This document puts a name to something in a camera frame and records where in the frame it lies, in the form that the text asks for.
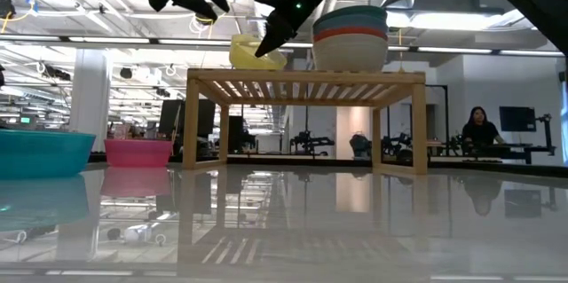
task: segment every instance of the blue bowl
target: blue bowl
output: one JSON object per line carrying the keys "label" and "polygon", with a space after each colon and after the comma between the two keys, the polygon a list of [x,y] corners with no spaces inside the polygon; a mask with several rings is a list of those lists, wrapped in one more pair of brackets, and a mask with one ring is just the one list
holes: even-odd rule
{"label": "blue bowl", "polygon": [[344,27],[365,27],[381,30],[384,34],[389,32],[387,23],[381,19],[369,15],[346,15],[323,20],[313,25],[313,35],[329,30]]}
{"label": "blue bowl", "polygon": [[0,180],[0,232],[67,224],[88,214],[81,175]]}
{"label": "blue bowl", "polygon": [[75,176],[94,142],[83,133],[0,130],[0,179]]}

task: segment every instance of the wooden table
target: wooden table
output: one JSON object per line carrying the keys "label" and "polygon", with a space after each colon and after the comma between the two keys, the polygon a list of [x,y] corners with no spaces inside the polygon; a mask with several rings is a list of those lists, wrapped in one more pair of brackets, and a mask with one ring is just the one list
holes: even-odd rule
{"label": "wooden table", "polygon": [[[424,73],[189,69],[185,102],[184,169],[226,164],[229,105],[368,106],[373,109],[373,168],[427,173]],[[199,94],[221,106],[219,160],[196,162]],[[381,164],[381,109],[412,97],[413,167]]]}

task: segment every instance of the person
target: person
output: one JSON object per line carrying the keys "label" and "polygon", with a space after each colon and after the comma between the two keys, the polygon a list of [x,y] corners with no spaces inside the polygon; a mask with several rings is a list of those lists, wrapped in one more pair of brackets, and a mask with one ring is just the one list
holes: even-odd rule
{"label": "person", "polygon": [[487,114],[481,106],[475,106],[469,114],[469,121],[463,126],[463,142],[469,145],[492,145],[493,141],[504,144],[497,128],[487,120]]}

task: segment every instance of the pink bowl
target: pink bowl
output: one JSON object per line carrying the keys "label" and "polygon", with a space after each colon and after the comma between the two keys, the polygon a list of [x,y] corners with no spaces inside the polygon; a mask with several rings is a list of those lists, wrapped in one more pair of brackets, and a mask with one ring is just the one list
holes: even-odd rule
{"label": "pink bowl", "polygon": [[168,164],[171,141],[108,139],[106,162],[112,167],[159,168]]}

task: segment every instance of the black hair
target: black hair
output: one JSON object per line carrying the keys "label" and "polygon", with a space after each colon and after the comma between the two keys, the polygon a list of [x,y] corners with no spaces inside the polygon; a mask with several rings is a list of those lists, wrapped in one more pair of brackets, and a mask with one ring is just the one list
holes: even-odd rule
{"label": "black hair", "polygon": [[473,114],[474,114],[477,110],[481,110],[481,112],[483,113],[483,124],[486,124],[486,123],[487,123],[487,113],[485,112],[485,109],[482,108],[481,106],[474,106],[473,109],[471,109],[471,112],[469,113],[469,121],[468,121],[468,124],[474,124],[474,121],[473,121]]}

